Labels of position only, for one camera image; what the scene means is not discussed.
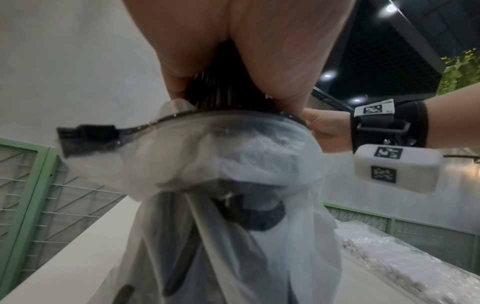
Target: hand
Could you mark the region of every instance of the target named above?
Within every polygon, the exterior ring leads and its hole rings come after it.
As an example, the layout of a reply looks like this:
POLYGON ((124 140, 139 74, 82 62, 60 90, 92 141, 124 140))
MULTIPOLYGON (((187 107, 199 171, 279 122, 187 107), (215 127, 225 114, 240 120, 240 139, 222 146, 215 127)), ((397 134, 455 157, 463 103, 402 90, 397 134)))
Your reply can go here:
POLYGON ((300 117, 325 153, 352 150, 350 113, 305 108, 300 117))
POLYGON ((172 100, 232 39, 255 85, 279 110, 298 115, 355 0, 123 2, 156 51, 172 100))

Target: green plant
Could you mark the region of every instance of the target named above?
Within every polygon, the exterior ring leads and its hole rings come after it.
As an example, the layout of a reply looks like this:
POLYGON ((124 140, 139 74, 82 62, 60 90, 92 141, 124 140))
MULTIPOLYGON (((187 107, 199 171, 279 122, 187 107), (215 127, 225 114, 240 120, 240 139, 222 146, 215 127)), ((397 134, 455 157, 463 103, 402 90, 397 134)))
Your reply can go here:
POLYGON ((437 95, 480 82, 480 53, 476 49, 463 52, 456 57, 443 57, 447 65, 438 86, 437 95))

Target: translucent plastic bag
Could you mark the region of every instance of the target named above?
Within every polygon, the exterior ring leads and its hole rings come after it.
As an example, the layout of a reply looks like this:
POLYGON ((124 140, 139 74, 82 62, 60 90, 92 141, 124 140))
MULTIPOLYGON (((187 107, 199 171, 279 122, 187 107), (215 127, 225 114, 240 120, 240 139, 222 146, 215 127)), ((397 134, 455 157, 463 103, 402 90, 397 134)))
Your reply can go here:
POLYGON ((61 141, 70 168, 142 201, 90 304, 333 303, 340 246, 309 130, 254 111, 175 114, 191 107, 167 103, 115 142, 61 141))

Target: black wristband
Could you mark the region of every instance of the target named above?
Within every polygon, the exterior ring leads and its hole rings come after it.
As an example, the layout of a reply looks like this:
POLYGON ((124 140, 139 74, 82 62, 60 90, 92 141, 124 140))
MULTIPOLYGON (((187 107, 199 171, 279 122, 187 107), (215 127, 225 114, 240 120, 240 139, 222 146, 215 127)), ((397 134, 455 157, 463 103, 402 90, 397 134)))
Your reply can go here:
POLYGON ((425 147, 429 130, 427 108, 423 101, 412 101, 395 107, 395 114, 381 116, 350 116, 351 145, 355 153, 357 148, 364 144, 385 144, 385 134, 376 132, 362 132, 359 123, 365 126, 382 128, 385 130, 398 130, 402 125, 409 124, 405 137, 408 138, 409 146, 425 147))

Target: qr code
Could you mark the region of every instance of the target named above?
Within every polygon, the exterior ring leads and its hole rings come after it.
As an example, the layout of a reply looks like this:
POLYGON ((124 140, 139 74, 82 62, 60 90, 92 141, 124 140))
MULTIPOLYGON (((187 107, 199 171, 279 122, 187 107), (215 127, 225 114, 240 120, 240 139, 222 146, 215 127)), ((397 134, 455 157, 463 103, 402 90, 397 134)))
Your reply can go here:
POLYGON ((402 156, 402 148, 387 148, 387 147, 378 147, 375 151, 375 157, 383 157, 390 159, 400 159, 402 156))
POLYGON ((371 167, 371 178, 388 183, 397 183, 397 170, 383 167, 371 167))
POLYGON ((363 113, 364 114, 381 113, 382 110, 383 110, 382 105, 377 105, 377 106, 363 108, 363 113))

